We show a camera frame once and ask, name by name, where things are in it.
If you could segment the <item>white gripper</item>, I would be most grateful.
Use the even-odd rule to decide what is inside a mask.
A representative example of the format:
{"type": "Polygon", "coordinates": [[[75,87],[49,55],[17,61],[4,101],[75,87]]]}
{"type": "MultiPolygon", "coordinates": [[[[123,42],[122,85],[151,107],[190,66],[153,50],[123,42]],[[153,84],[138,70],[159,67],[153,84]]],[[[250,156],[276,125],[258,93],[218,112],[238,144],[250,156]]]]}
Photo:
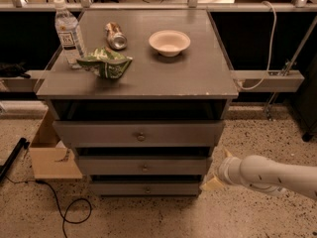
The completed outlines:
{"type": "Polygon", "coordinates": [[[240,164],[241,159],[233,157],[232,153],[224,149],[226,159],[221,163],[218,168],[218,176],[213,175],[210,179],[205,181],[200,189],[203,191],[211,191],[223,188],[225,184],[241,185],[240,164]]]}

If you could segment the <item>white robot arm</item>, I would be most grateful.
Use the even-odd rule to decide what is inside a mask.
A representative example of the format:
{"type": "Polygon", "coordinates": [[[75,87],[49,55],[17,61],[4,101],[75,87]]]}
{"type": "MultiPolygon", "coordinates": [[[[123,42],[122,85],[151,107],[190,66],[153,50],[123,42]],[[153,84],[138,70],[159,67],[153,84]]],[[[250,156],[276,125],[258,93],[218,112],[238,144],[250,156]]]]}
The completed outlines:
{"type": "Polygon", "coordinates": [[[202,190],[240,185],[273,196],[291,190],[313,200],[317,199],[316,167],[282,164],[259,155],[240,159],[227,149],[224,152],[226,158],[218,167],[217,174],[200,186],[202,190]]]}

